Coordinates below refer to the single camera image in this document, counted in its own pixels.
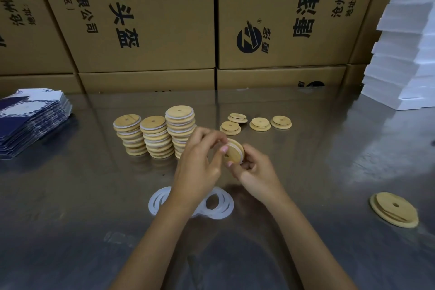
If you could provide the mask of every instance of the stack of bamboo lids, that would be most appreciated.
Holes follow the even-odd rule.
[[[143,135],[142,140],[153,158],[161,160],[174,153],[171,136],[167,131],[166,119],[163,116],[146,117],[140,123],[140,130]]]
[[[249,123],[250,128],[255,131],[264,132],[271,128],[270,122],[266,118],[256,117]]]
[[[122,144],[128,155],[139,156],[147,152],[147,147],[140,131],[141,118],[139,115],[129,114],[118,117],[113,122],[116,135],[122,139]]]
[[[291,128],[291,120],[289,117],[286,116],[275,116],[274,118],[271,119],[271,125],[275,128],[279,128],[279,129],[287,129],[287,128]]]
[[[229,148],[227,153],[224,155],[224,162],[227,163],[231,161],[235,164],[242,164],[245,157],[243,146],[233,139],[228,139],[226,145]]]
[[[403,197],[391,193],[378,193],[370,197],[370,206],[384,220],[403,228],[418,225],[417,210]]]
[[[165,118],[167,131],[172,137],[175,148],[175,156],[179,159],[196,127],[195,113],[192,107],[174,106],[166,110]]]
[[[219,130],[221,132],[225,133],[226,135],[236,135],[236,134],[240,133],[242,128],[240,127],[240,125],[238,123],[231,122],[228,120],[228,121],[222,123]]]
[[[238,113],[231,113],[230,116],[228,116],[228,120],[234,123],[247,123],[246,115]]]

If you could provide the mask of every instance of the brown cardboard box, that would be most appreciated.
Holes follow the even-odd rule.
[[[205,90],[215,87],[215,70],[80,73],[87,93]]]
[[[74,73],[46,0],[0,0],[0,75]]]
[[[215,66],[213,0],[48,0],[81,73]]]
[[[381,31],[376,30],[379,19],[390,0],[371,0],[362,22],[361,30],[352,51],[349,63],[370,63],[373,45],[379,40]]]
[[[54,89],[65,94],[81,93],[78,75],[26,75],[0,76],[0,97],[13,94],[17,89]]]
[[[370,0],[219,0],[219,68],[339,65]]]
[[[343,86],[361,85],[364,78],[364,71],[367,65],[351,65],[346,66],[345,76],[343,77]]]
[[[218,89],[340,85],[344,66],[217,70]]]

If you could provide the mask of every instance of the metal table surface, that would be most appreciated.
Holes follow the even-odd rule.
[[[235,139],[273,161],[292,199],[360,289],[435,288],[435,109],[394,111],[334,88],[70,96],[74,115],[11,161],[0,161],[0,289],[106,289],[152,221],[151,195],[170,186],[173,156],[128,156],[112,122],[128,113],[195,110],[219,128],[230,112],[289,130]],[[278,227],[223,171],[235,201],[224,220],[192,218],[164,289],[299,289]],[[371,194],[405,197],[420,225],[402,229],[371,210]]]

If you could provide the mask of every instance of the person's left hand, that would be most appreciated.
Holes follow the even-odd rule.
[[[210,163],[207,158],[210,148],[219,141],[228,143],[227,137],[221,131],[195,128],[178,162],[168,199],[187,205],[192,212],[196,209],[220,177],[222,159],[228,146],[222,146]]]

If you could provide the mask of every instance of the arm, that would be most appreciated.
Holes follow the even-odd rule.
[[[243,145],[247,160],[227,164],[233,176],[261,201],[278,223],[306,290],[357,289],[309,221],[288,197],[269,157]]]
[[[199,203],[220,177],[224,145],[209,163],[207,153],[217,142],[227,143],[224,133],[195,128],[178,162],[174,183],[166,202],[138,246],[134,249],[110,290],[158,290],[178,238]]]

